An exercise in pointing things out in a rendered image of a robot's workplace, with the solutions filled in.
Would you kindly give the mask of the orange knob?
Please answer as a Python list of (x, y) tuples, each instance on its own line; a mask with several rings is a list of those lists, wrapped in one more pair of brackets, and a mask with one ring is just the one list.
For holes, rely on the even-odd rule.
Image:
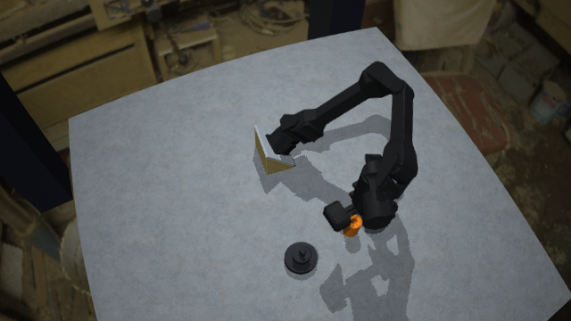
[(352, 216), (351, 219), (352, 219), (351, 224), (343, 230), (344, 235), (347, 237), (355, 236), (358, 233), (360, 226), (362, 224), (362, 218), (360, 218), (358, 215)]

